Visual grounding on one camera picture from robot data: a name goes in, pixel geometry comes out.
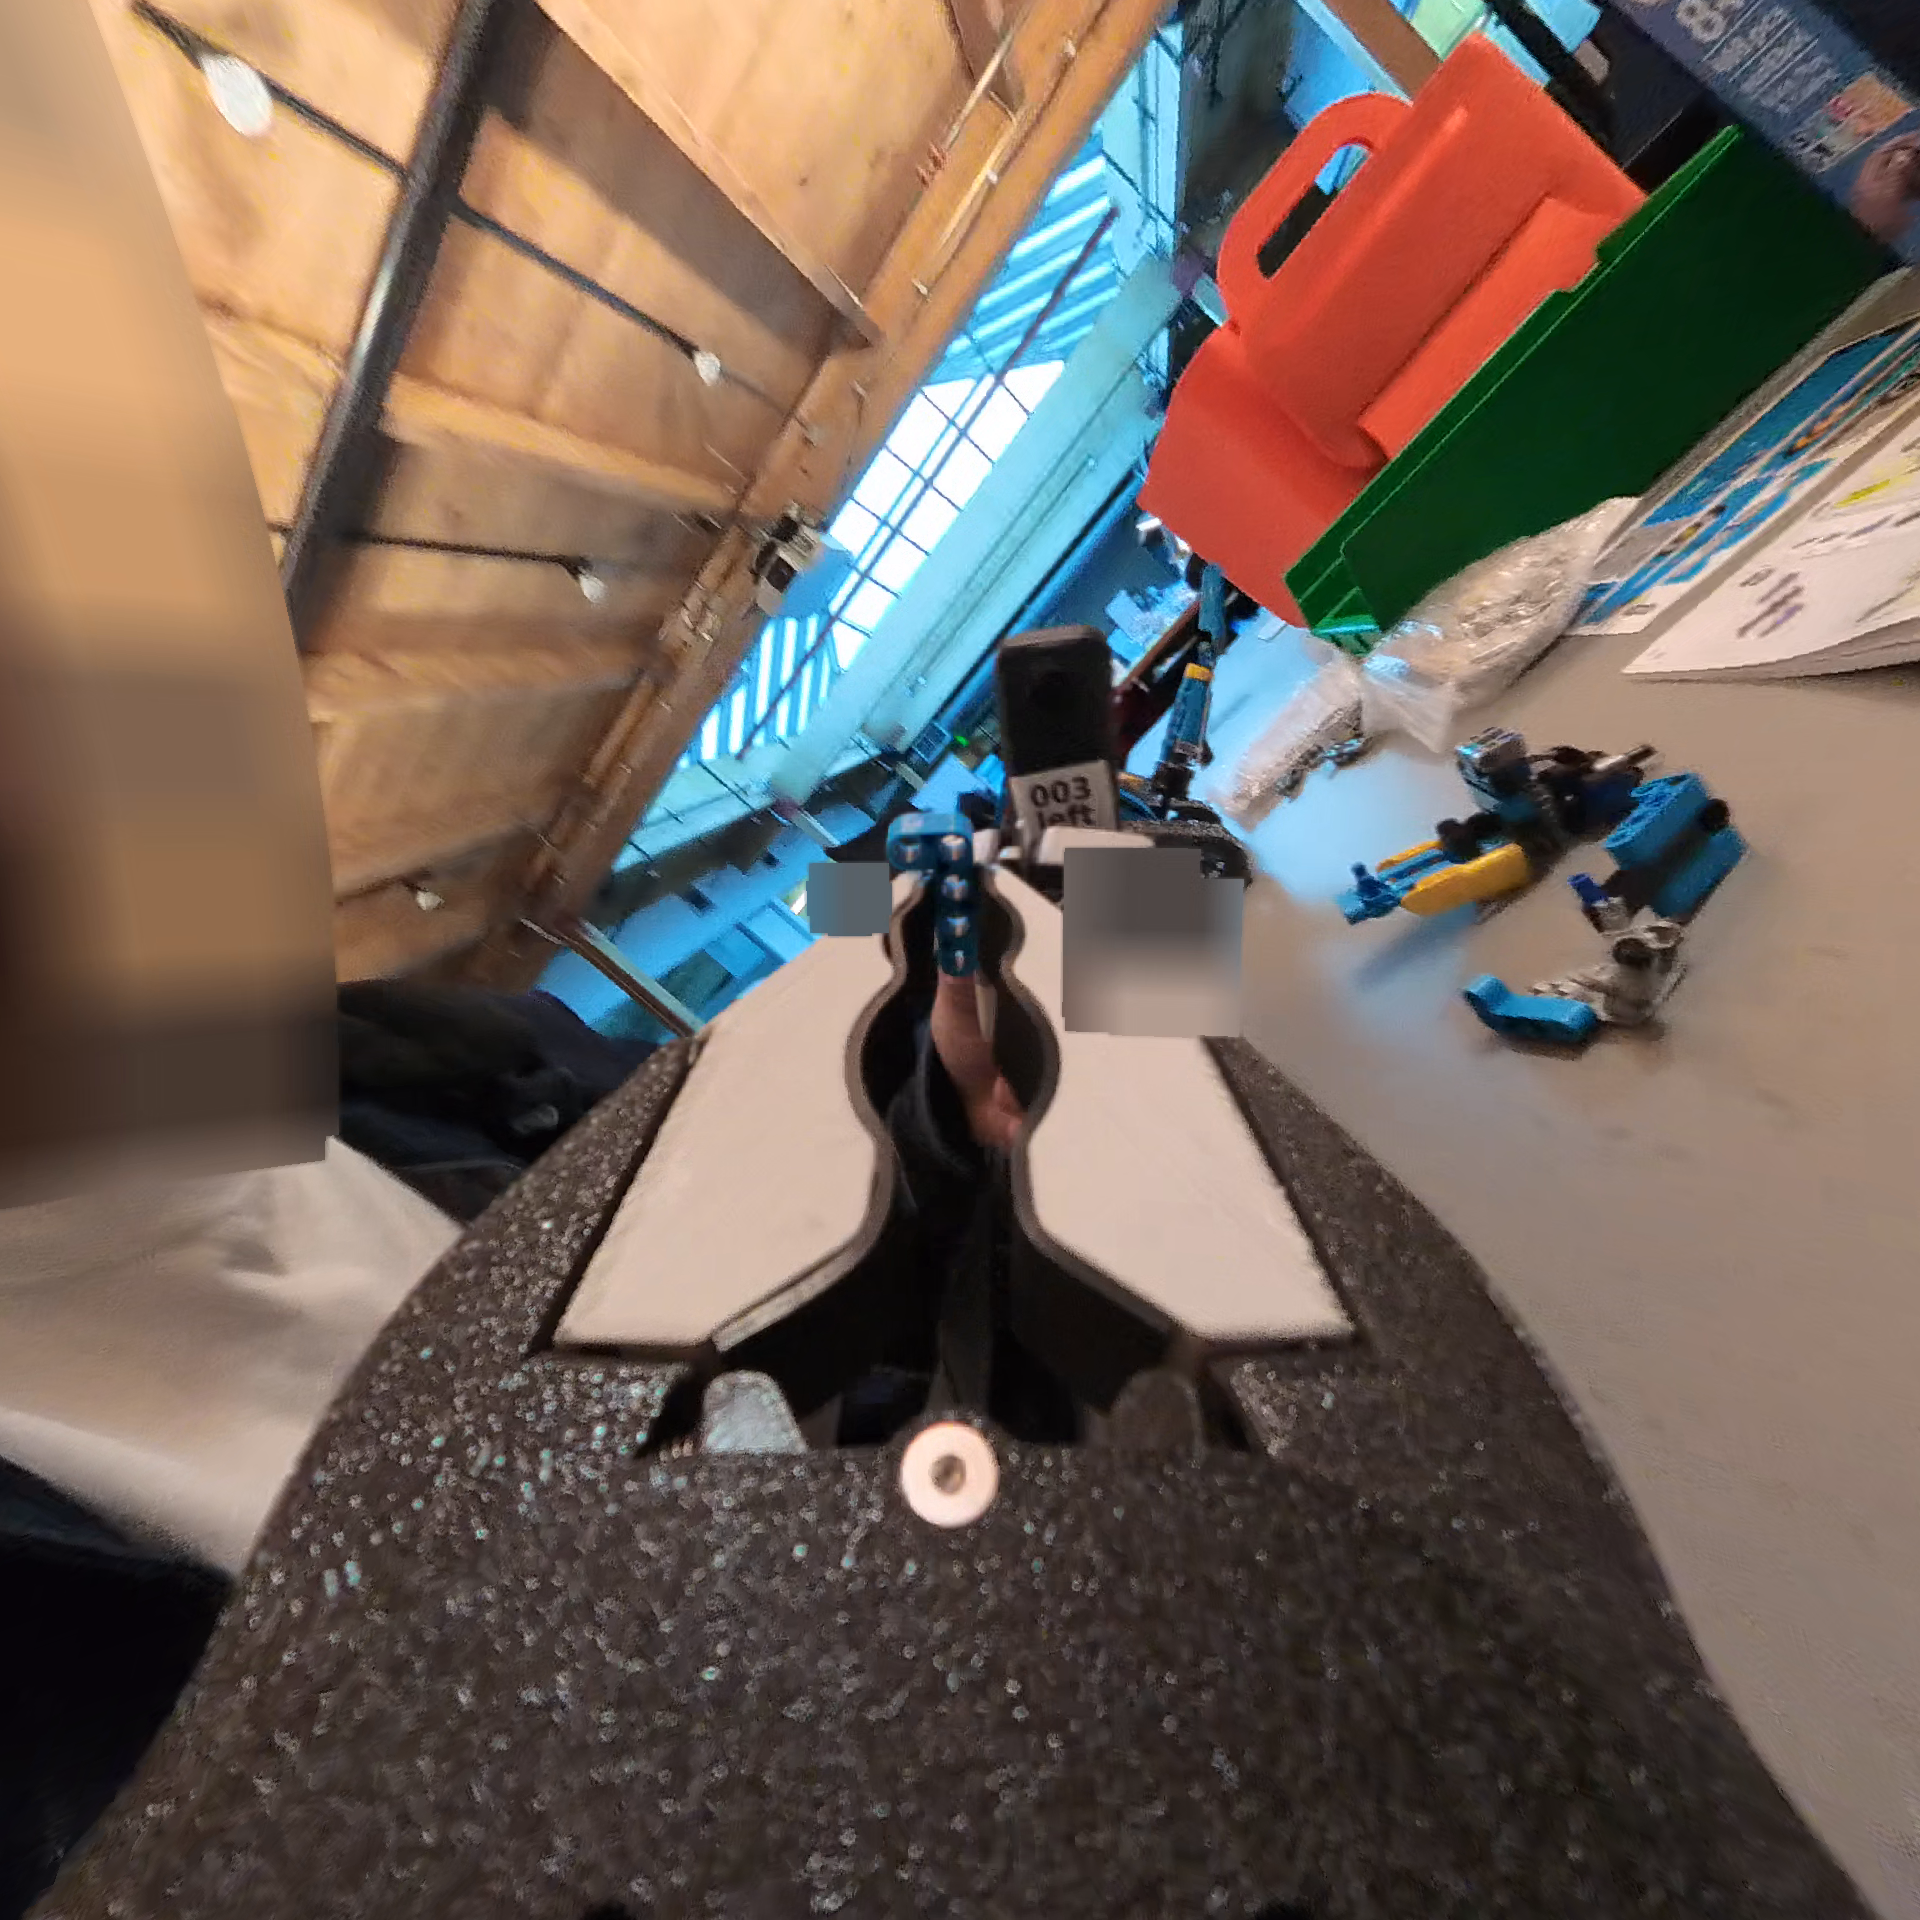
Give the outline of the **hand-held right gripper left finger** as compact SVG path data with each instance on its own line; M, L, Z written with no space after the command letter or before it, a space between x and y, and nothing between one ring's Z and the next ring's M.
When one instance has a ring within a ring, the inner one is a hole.
M920 901L890 877L877 933L830 935L699 1036L557 1326L557 1346L745 1353L874 1345L896 1159L860 1051L905 983Z

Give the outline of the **blue angled beam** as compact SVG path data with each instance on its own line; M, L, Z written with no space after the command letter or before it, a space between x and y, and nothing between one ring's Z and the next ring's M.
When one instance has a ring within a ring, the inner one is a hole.
M933 901L933 951L942 977L976 977L978 863L976 827L961 810L914 810L884 835L891 876L914 881Z

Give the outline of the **blue grey brick assembly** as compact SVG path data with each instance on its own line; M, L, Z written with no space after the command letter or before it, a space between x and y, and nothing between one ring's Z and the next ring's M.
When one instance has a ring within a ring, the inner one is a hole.
M1517 993L1498 977L1480 977L1462 988L1460 998L1474 1018L1507 1039L1557 1046L1584 1046L1605 1027L1648 1023L1675 977L1648 978L1619 973L1602 957L1570 973L1536 983Z

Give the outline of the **blue beams black axle assembly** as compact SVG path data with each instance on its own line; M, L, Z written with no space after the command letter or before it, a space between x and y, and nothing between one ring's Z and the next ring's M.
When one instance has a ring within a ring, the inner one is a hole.
M1729 803L1683 772L1640 785L1602 850L1614 871L1576 873L1568 884L1586 923L1621 933L1644 918L1689 923L1744 862L1746 841Z

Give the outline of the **person's left forearm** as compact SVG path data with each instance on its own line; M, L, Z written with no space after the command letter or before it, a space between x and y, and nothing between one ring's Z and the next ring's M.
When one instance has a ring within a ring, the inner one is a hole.
M888 1107L884 1124L913 1219L908 1250L917 1274L937 1282L942 1355L972 1364L992 1351L998 1326L1006 1269L1002 1163L974 1138L929 1023L917 1030L914 1062Z

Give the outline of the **grey desk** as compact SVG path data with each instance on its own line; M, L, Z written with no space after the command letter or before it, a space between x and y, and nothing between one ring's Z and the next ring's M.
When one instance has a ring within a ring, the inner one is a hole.
M1246 1030L1422 1195L1595 1429L1722 1691L1881 1915L1916 1915L1916 667L1629 678L1576 637L1492 708L1664 753L1748 858L1662 1036L1502 1044L1460 986L1590 948L1562 881L1349 927L1353 863L1459 810L1400 735L1249 831Z

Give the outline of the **person's left hand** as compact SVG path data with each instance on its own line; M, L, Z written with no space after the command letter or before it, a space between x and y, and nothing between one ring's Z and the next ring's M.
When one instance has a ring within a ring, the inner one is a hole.
M996 1053L996 993L976 973L937 973L929 1014L929 1101L944 1137L1010 1154L1024 1103Z

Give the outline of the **clear plastic bag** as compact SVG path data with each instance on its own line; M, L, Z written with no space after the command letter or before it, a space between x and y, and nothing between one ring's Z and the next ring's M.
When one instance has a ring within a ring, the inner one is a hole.
M1293 797L1315 771L1350 764L1366 747L1361 667L1350 657L1332 654L1242 753L1216 804L1244 826L1256 823Z
M1562 641L1601 554L1640 503L1609 495L1428 589L1358 666L1361 733L1444 750L1468 713L1510 689Z

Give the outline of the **blue yellow brick vehicle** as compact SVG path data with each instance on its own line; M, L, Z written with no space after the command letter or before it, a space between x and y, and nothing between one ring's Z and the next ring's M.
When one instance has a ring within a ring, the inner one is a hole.
M1454 753L1473 810L1373 868L1355 863L1334 908L1349 925L1392 915L1436 918L1462 905L1486 911L1528 891L1570 847L1621 826L1656 756L1648 743L1536 753L1522 733L1489 726Z

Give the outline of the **orange carry case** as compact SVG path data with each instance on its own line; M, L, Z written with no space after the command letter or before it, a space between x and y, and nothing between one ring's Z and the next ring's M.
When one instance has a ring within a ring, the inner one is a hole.
M1141 505L1265 611L1358 493L1644 203L1490 42L1413 101L1318 113L1216 253L1228 318L1169 397Z

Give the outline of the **white shirt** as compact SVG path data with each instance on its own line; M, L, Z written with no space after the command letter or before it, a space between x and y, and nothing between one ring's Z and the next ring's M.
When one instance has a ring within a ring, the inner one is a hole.
M238 1572L342 1381L460 1226L321 1162L2 1214L2 1454Z

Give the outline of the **green plastic bin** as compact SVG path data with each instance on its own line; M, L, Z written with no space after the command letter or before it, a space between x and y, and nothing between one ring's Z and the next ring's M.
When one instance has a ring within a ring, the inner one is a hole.
M1498 548L1644 493L1892 266L1777 151L1722 130L1307 546L1292 622L1355 651Z

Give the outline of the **blue sticker sheet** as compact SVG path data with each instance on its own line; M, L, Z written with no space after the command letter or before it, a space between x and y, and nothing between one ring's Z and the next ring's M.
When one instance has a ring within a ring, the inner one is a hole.
M1917 324L1825 353L1689 477L1653 499L1601 554L1572 634L1653 630L1692 589L1801 513L1881 429L1910 410Z

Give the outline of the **open instruction booklet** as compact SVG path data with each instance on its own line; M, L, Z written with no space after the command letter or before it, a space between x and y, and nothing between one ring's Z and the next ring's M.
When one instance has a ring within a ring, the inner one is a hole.
M1664 625L1632 682L1797 682L1917 660L1917 433L1886 437Z

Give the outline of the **dark blue toy kit box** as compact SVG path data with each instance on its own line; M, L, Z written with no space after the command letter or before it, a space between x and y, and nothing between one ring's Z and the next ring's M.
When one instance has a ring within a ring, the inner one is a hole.
M1904 266L1917 263L1917 90L1811 3L1616 11Z

